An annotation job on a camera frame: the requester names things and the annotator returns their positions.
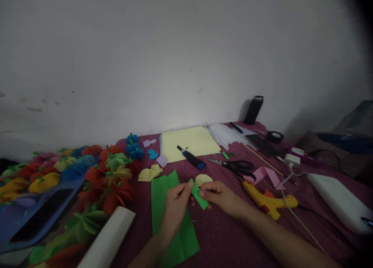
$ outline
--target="tape roll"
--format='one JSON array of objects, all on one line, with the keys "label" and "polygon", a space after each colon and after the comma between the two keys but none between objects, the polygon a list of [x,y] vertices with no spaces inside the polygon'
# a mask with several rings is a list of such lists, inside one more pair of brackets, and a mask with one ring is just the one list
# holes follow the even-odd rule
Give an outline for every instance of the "tape roll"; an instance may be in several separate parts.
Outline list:
[{"label": "tape roll", "polygon": [[279,143],[284,138],[284,135],[282,135],[280,132],[276,131],[269,131],[267,133],[267,140],[271,143]]}]

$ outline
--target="water bottle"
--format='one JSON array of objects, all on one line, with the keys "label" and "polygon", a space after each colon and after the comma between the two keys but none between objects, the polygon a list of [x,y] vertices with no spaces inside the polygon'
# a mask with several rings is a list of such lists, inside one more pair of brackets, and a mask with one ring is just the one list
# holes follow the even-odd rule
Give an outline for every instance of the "water bottle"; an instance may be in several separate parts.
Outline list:
[{"label": "water bottle", "polygon": [[245,124],[253,125],[255,123],[256,117],[260,111],[261,105],[263,104],[264,97],[256,95],[250,102],[248,113],[245,117]]}]

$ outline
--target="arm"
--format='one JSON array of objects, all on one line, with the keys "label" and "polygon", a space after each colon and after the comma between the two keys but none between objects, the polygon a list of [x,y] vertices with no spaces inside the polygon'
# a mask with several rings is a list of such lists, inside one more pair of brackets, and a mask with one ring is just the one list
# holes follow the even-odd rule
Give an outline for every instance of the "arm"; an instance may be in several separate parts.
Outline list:
[{"label": "arm", "polygon": [[180,230],[192,188],[193,183],[190,182],[177,185],[167,191],[162,225],[131,262],[129,268],[155,267],[161,261],[176,233]]},{"label": "arm", "polygon": [[244,202],[222,182],[204,183],[199,196],[242,220],[283,267],[340,267],[314,246]]}]

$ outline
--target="human hand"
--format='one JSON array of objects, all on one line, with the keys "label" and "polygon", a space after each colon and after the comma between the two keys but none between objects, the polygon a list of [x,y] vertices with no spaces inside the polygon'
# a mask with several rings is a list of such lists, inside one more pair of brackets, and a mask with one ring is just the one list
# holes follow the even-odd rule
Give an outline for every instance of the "human hand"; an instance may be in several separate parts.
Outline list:
[{"label": "human hand", "polygon": [[171,238],[180,230],[192,189],[193,183],[189,182],[188,184],[179,184],[167,191],[161,228]]},{"label": "human hand", "polygon": [[220,181],[204,183],[198,194],[203,199],[216,204],[234,218],[242,218],[245,209],[249,206],[248,203],[238,197],[229,187]]}]

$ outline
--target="table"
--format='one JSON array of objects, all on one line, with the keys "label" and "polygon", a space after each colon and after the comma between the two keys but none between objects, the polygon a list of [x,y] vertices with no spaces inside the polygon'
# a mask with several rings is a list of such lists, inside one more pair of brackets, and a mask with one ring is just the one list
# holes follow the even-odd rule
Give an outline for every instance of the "table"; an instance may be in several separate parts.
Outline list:
[{"label": "table", "polygon": [[[255,125],[245,125],[242,122],[237,122],[236,124],[254,132],[256,132],[254,129],[267,132],[265,126],[259,122],[256,122]],[[150,168],[152,164],[156,163],[155,160],[149,159],[146,151],[152,148],[156,152],[160,153],[158,142],[159,136],[160,134],[154,134],[139,137],[140,142],[144,140],[157,139],[155,144],[145,148],[143,168]],[[284,141],[274,145],[280,149],[288,147],[288,144]],[[234,160],[251,161],[255,166],[255,170],[261,166],[266,166],[265,163],[252,154],[242,144],[234,143],[230,145],[229,151],[233,151],[235,154],[237,154],[237,157],[235,157]],[[262,157],[283,174],[289,174],[289,169],[284,163],[277,159],[267,159],[264,155],[262,155]],[[161,173],[161,175],[168,175],[173,170],[176,170],[180,181],[187,182],[191,178],[194,179],[201,173],[208,174],[214,181],[222,181],[239,197],[253,207],[257,208],[256,204],[243,189],[241,181],[231,171],[218,164],[204,160],[205,158],[223,160],[224,158],[221,154],[207,155],[199,158],[207,164],[203,171],[200,171],[192,166],[189,161],[183,160],[167,164],[167,166],[163,168],[163,173]],[[371,189],[365,187],[359,182],[356,182],[346,175],[332,170],[329,167],[313,168],[307,165],[301,165],[300,168],[295,168],[294,172],[296,174],[301,172],[309,172],[337,178],[365,205],[367,205],[370,209],[373,209],[373,191]],[[293,195],[298,199],[299,204],[323,215],[339,230],[341,230],[355,246],[360,247],[362,242],[365,241],[364,237],[354,234],[344,227],[337,216],[331,211],[325,201],[309,183],[306,176],[302,175],[301,177],[296,177],[295,180],[298,186],[293,185],[291,182],[285,183],[285,194]],[[132,179],[132,184],[137,188],[139,195],[136,197],[132,205],[128,206],[128,208],[136,213],[136,217],[121,247],[118,250],[118,253],[112,263],[112,268],[126,267],[152,237],[150,183],[137,182],[137,177],[134,177]],[[281,197],[281,192],[273,187],[268,176],[260,181],[256,185],[256,188],[261,193],[264,193],[265,189],[267,188],[276,197]],[[178,265],[178,267],[208,266],[212,268],[279,266],[278,262],[272,256],[270,251],[242,222],[226,215],[216,206],[205,211],[203,211],[198,204],[196,204],[194,207],[188,205],[188,207],[194,222],[195,231],[197,233],[197,238],[201,249],[194,256]],[[342,263],[345,259],[353,256],[354,251],[345,245],[340,234],[326,220],[308,211],[298,208],[293,210],[322,245],[324,250],[333,259]],[[317,246],[306,230],[295,219],[288,209],[279,209],[279,213],[281,218],[278,222],[282,226],[314,246]]]}]

